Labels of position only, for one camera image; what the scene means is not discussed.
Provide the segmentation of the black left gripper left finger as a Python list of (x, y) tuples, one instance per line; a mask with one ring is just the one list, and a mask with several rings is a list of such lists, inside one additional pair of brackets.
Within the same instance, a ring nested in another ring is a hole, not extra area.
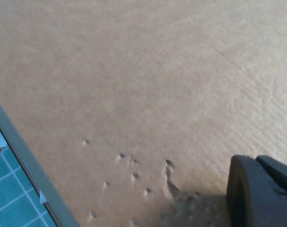
[(287, 227), (287, 192), (256, 158), (232, 156), (226, 201), (233, 227)]

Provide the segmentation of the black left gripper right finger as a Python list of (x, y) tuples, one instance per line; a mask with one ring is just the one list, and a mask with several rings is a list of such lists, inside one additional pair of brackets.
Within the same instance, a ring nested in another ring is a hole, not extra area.
[(266, 155), (257, 156), (256, 161), (261, 164), (268, 175), (287, 192), (287, 165)]

